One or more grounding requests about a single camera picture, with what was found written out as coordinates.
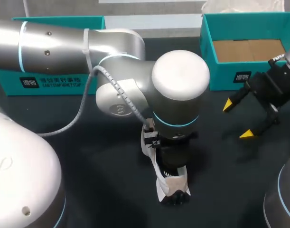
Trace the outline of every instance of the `teal box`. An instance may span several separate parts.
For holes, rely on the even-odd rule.
[[[290,50],[290,12],[220,13],[203,16],[200,48],[210,69],[210,90],[238,90],[234,83],[237,72],[266,72],[267,61],[218,62],[213,41],[280,39],[285,51]],[[279,61],[281,66],[286,61]]]
[[[64,26],[76,29],[105,29],[103,16],[34,17],[13,20]],[[44,75],[0,70],[0,84],[6,95],[82,95],[88,75]],[[93,79],[89,94],[96,92]]]

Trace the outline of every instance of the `brown cardboard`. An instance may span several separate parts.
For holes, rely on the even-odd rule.
[[[279,39],[218,40],[213,44],[219,62],[268,61],[285,54]]]

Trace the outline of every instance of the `gray cable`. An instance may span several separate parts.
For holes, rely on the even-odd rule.
[[[89,87],[90,87],[90,84],[92,82],[92,79],[97,75],[97,73],[99,71],[102,72],[102,74],[109,80],[111,85],[118,91],[119,95],[123,98],[123,100],[126,102],[126,104],[130,107],[130,109],[133,111],[133,113],[136,115],[136,117],[145,124],[147,129],[149,128],[149,122],[140,114],[140,112],[135,107],[133,102],[129,99],[129,97],[127,96],[125,91],[113,79],[113,77],[108,73],[108,71],[106,71],[106,69],[103,68],[102,66],[95,66],[93,68],[93,71],[88,76],[86,85],[84,87],[84,94],[83,94],[83,97],[82,97],[82,101],[81,101],[78,113],[76,114],[74,119],[67,126],[61,128],[59,130],[56,130],[56,131],[53,131],[53,132],[48,132],[48,133],[39,133],[38,134],[39,136],[48,137],[48,136],[52,136],[52,135],[56,135],[56,134],[62,133],[64,131],[68,130],[70,127],[72,127],[79,120],[79,118],[81,117],[81,115],[82,115],[82,113],[84,111],[85,101],[86,101],[86,98],[88,96],[88,91],[89,91]]]

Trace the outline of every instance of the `dark tabletop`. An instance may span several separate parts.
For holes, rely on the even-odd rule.
[[[147,39],[147,59],[184,49],[199,53],[197,38]],[[160,205],[156,176],[140,149],[141,123],[115,119],[89,96],[82,119],[65,133],[47,138],[59,156],[67,191],[68,228],[266,228],[263,199],[290,157],[290,102],[281,124],[264,136],[239,135],[264,118],[249,95],[231,113],[223,106],[230,92],[206,91],[188,164],[191,200]],[[37,132],[69,123],[81,96],[6,97],[0,107],[17,123]]]

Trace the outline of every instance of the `sneaker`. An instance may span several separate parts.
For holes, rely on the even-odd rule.
[[[189,201],[190,191],[187,185],[187,169],[186,166],[177,169],[170,169],[166,167],[161,160],[161,156],[158,150],[152,147],[152,145],[146,145],[144,140],[143,125],[141,131],[141,149],[142,152],[150,157],[156,176],[156,188],[158,198],[161,203],[165,204],[183,204]]]

